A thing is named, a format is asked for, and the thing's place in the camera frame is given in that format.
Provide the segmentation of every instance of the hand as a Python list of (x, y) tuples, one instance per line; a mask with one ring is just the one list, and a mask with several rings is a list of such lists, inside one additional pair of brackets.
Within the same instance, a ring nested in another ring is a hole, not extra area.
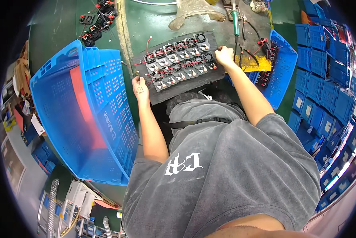
[(233, 61), (233, 49), (226, 46), (220, 46), (219, 50), (215, 51), (216, 60), (225, 68), (236, 65)]
[(136, 76), (132, 81), (133, 93), (136, 95), (138, 105), (149, 105), (149, 89), (145, 84), (145, 79), (140, 76)]

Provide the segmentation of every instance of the worker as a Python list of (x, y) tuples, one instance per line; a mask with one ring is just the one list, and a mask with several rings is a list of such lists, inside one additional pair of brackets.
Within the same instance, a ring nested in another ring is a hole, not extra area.
[(170, 154), (145, 80), (133, 79), (144, 154), (133, 164), (125, 193), (127, 236), (312, 237), (299, 231), (320, 198), (314, 159), (234, 63), (233, 49), (222, 46), (215, 55), (231, 77), (245, 114), (214, 100), (177, 104), (170, 123), (214, 117), (224, 121), (172, 129)]

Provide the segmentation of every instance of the wrist tattoo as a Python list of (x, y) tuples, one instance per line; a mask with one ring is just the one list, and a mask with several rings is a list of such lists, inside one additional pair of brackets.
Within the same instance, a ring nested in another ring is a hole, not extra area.
[(136, 94), (140, 94), (140, 93), (143, 93), (144, 90), (142, 89), (142, 87), (138, 87), (137, 90), (136, 90)]

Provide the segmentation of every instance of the metal flexible hose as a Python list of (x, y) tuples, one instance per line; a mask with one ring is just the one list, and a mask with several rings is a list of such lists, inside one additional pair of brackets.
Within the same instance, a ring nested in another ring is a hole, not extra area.
[(113, 238), (112, 237), (112, 232), (110, 230), (109, 224), (108, 224), (108, 217), (104, 217), (103, 218), (103, 224), (104, 224), (104, 229), (105, 229), (105, 235), (107, 236), (107, 238)]
[(51, 184), (51, 191), (48, 200), (47, 238), (53, 238), (54, 236), (55, 200), (57, 197), (58, 186), (59, 180), (54, 179)]
[(142, 3), (142, 4), (147, 4), (147, 5), (155, 5), (155, 6), (168, 6), (168, 5), (176, 5), (177, 2), (171, 2), (171, 3), (151, 3), (151, 2), (143, 2), (140, 0), (131, 0), (133, 2), (137, 3)]

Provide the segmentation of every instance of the black strap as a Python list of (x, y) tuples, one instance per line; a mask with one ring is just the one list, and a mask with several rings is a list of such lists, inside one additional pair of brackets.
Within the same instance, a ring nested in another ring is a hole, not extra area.
[(197, 121), (178, 121), (178, 122), (174, 122), (174, 123), (164, 122), (164, 124), (166, 124), (171, 129), (180, 129), (180, 128), (185, 128), (186, 126), (195, 125), (195, 124), (207, 122), (207, 121), (218, 121), (218, 122), (223, 122), (223, 123), (228, 123), (228, 124), (232, 122), (231, 120), (228, 120), (225, 118), (213, 117), (213, 118), (208, 118), (208, 119), (199, 119)]

